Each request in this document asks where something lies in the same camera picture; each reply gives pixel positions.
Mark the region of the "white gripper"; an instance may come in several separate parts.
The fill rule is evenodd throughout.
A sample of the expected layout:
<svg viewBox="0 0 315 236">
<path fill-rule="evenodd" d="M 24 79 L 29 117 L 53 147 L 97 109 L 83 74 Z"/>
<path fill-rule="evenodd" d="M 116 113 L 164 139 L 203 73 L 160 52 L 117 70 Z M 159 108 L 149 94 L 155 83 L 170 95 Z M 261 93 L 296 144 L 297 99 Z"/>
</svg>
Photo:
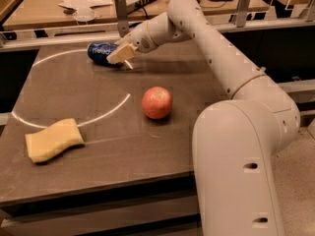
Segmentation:
<svg viewBox="0 0 315 236">
<path fill-rule="evenodd" d="M 127 61 L 136 55 L 136 52 L 149 53 L 156 49 L 151 33 L 150 22 L 144 21 L 116 41 L 119 47 L 107 56 L 109 64 L 118 64 L 124 61 L 128 69 L 133 70 L 133 65 Z"/>
</svg>

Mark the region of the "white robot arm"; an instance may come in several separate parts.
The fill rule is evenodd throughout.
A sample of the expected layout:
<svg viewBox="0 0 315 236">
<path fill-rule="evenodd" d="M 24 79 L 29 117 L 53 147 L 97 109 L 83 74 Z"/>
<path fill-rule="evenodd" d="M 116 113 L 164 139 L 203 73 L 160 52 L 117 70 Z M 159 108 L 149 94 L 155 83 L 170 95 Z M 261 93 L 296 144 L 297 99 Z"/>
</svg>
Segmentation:
<svg viewBox="0 0 315 236">
<path fill-rule="evenodd" d="M 207 21 L 196 0 L 170 0 L 166 12 L 118 40 L 112 64 L 191 38 L 226 99 L 201 112 L 192 153 L 204 236 L 284 236 L 271 157 L 297 136 L 295 102 Z"/>
</svg>

